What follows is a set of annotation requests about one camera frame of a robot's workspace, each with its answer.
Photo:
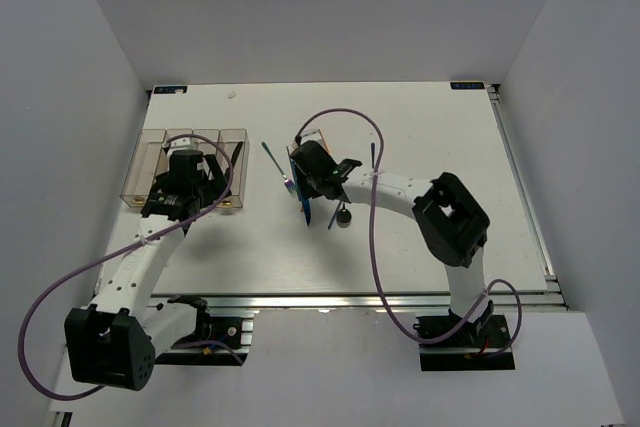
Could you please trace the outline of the blue knife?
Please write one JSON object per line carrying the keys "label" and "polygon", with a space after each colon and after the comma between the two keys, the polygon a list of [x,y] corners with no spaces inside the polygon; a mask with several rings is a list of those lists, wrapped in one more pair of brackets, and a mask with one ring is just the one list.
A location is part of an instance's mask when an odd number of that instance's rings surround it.
{"label": "blue knife", "polygon": [[305,211],[303,212],[303,215],[304,215],[304,218],[305,218],[306,225],[309,226],[311,224],[311,206],[310,206],[310,201],[302,191],[302,184],[300,183],[300,180],[298,178],[297,168],[296,167],[295,167],[295,172],[296,172],[297,183],[298,183],[298,187],[299,187],[299,191],[300,191],[301,197],[306,199],[306,205],[305,205],[306,208],[305,208]]}

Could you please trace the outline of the black knife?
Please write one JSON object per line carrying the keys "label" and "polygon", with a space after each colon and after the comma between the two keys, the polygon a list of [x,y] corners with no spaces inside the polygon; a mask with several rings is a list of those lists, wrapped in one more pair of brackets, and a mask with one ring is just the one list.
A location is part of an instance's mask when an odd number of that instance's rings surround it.
{"label": "black knife", "polygon": [[241,154],[243,153],[245,143],[243,141],[237,142],[230,157],[230,163],[225,172],[226,181],[231,184],[232,179],[235,177],[235,168]]}

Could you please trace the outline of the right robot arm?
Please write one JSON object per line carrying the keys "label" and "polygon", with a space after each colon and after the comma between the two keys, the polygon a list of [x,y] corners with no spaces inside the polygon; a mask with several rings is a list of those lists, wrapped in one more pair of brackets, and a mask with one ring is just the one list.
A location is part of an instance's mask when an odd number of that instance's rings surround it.
{"label": "right robot arm", "polygon": [[484,247],[490,219],[461,180],[449,172],[428,181],[365,170],[354,159],[336,162],[317,141],[291,154],[306,198],[324,197],[368,205],[416,221],[429,252],[443,264],[450,291],[453,337],[472,346],[484,338],[491,311],[484,277]]}

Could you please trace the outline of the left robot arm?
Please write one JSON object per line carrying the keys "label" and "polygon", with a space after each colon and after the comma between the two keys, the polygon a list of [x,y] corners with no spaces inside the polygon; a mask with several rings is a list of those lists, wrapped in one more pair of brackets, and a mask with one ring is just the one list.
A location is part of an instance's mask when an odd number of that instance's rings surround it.
{"label": "left robot arm", "polygon": [[213,154],[171,151],[141,209],[137,247],[120,264],[88,306],[74,308],[64,322],[72,377],[81,383],[139,391],[156,359],[185,341],[205,343],[212,332],[205,301],[194,295],[171,298],[153,314],[147,307],[163,269],[184,241],[189,218],[228,195],[231,171]]}

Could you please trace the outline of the blue chopstick near fork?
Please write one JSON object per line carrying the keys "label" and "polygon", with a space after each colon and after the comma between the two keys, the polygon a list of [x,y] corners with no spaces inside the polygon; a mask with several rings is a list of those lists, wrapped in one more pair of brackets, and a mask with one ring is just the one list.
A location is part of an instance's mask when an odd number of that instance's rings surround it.
{"label": "blue chopstick near fork", "polygon": [[294,184],[294,193],[295,193],[295,197],[298,201],[301,200],[301,194],[299,191],[299,187],[298,187],[298,183],[297,183],[297,177],[296,177],[296,172],[295,172],[295,166],[291,160],[291,148],[289,145],[285,146],[286,149],[286,158],[287,158],[287,163],[288,163],[288,167],[291,173],[291,179],[293,181]]}

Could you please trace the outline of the rainbow fork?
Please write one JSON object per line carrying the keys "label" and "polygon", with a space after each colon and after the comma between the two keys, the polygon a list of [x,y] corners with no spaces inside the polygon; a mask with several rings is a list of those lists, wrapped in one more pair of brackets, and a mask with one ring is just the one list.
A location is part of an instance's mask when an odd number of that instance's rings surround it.
{"label": "rainbow fork", "polygon": [[276,160],[276,158],[272,154],[272,152],[271,152],[269,146],[267,145],[267,143],[262,141],[261,142],[261,146],[262,146],[263,150],[265,151],[265,153],[270,158],[270,160],[273,162],[273,164],[276,167],[277,171],[279,172],[280,176],[282,177],[283,185],[285,186],[287,192],[293,198],[296,198],[297,197],[297,189],[296,189],[295,183],[285,174],[283,168],[280,166],[280,164],[278,163],[278,161]]}

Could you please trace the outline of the orange chopstick short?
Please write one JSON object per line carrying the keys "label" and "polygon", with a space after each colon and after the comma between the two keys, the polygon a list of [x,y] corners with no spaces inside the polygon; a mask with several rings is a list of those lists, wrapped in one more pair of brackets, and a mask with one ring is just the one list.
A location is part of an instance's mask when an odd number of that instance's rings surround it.
{"label": "orange chopstick short", "polygon": [[322,146],[322,148],[328,153],[331,154],[330,149],[328,147],[328,144],[324,138],[324,135],[322,134],[322,131],[320,129],[318,129],[316,131],[316,141]]}

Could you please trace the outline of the clear four-compartment container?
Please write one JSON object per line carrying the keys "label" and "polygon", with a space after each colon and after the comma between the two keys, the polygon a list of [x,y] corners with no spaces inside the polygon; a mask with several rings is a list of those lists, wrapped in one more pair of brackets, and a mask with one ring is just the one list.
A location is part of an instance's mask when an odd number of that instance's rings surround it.
{"label": "clear four-compartment container", "polygon": [[139,134],[120,198],[142,209],[193,196],[206,207],[244,206],[250,142],[245,129],[144,129]]}

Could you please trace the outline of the black spoon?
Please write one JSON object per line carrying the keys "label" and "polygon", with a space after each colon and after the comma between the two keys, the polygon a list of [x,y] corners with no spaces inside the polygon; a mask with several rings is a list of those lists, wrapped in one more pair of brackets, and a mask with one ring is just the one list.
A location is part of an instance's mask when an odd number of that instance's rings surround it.
{"label": "black spoon", "polygon": [[347,204],[342,202],[338,208],[335,221],[340,227],[347,227],[350,225],[351,220],[352,214],[348,210]]}

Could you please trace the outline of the left blue table label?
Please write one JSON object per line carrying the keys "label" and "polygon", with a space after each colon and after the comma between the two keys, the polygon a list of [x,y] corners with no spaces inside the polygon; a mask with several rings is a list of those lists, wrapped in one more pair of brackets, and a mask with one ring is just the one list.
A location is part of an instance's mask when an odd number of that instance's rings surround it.
{"label": "left blue table label", "polygon": [[188,87],[186,85],[173,85],[173,86],[155,86],[153,89],[154,95],[180,95],[186,93]]}

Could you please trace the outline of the blue table label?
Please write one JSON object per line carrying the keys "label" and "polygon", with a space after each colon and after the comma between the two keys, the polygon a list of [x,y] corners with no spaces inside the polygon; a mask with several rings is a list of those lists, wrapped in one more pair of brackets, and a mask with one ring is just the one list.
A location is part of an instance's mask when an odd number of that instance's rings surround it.
{"label": "blue table label", "polygon": [[173,85],[173,86],[155,86],[153,89],[154,95],[180,95],[186,93],[188,87],[186,85]]}
{"label": "blue table label", "polygon": [[481,81],[451,81],[452,90],[485,90],[485,84]]}

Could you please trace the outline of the right blue table label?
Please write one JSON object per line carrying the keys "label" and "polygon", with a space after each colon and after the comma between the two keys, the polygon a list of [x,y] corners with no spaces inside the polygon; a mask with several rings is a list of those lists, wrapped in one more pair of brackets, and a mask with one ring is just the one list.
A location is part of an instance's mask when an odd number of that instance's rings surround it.
{"label": "right blue table label", "polygon": [[452,90],[485,90],[485,84],[481,81],[451,81]]}

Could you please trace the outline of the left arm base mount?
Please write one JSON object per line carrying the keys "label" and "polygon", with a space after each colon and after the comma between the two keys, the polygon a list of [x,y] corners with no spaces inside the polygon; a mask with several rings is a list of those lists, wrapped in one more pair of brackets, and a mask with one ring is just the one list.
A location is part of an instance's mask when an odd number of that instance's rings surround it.
{"label": "left arm base mount", "polygon": [[179,295],[155,306],[144,330],[157,365],[241,366],[248,357],[252,320],[211,311],[208,302]]}

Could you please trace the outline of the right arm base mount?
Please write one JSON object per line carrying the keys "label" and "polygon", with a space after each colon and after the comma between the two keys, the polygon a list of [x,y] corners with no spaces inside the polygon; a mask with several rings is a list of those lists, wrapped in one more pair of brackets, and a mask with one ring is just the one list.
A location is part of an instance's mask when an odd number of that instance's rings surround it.
{"label": "right arm base mount", "polygon": [[451,338],[434,345],[419,346],[422,372],[511,371],[516,368],[504,315],[492,315],[477,335],[461,329]]}

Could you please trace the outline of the aluminium table frame rail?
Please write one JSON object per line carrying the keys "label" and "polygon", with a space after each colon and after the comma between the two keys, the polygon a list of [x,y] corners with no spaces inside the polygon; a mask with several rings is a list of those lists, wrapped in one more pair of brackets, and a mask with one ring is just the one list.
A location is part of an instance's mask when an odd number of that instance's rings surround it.
{"label": "aluminium table frame rail", "polygon": [[513,135],[510,132],[510,128],[504,119],[503,106],[500,96],[500,87],[500,84],[490,84],[487,87],[487,93],[492,106],[496,125],[503,142],[503,146],[510,164],[517,190],[519,192],[519,197],[523,205],[524,215],[528,224],[528,228],[531,233],[537,255],[540,259],[541,267],[544,272],[545,282],[547,284],[547,289],[553,295],[559,295],[561,297],[560,306],[568,309],[564,294],[562,292],[561,284],[551,260],[546,239],[542,232],[541,225],[533,205],[532,196],[526,182]]}

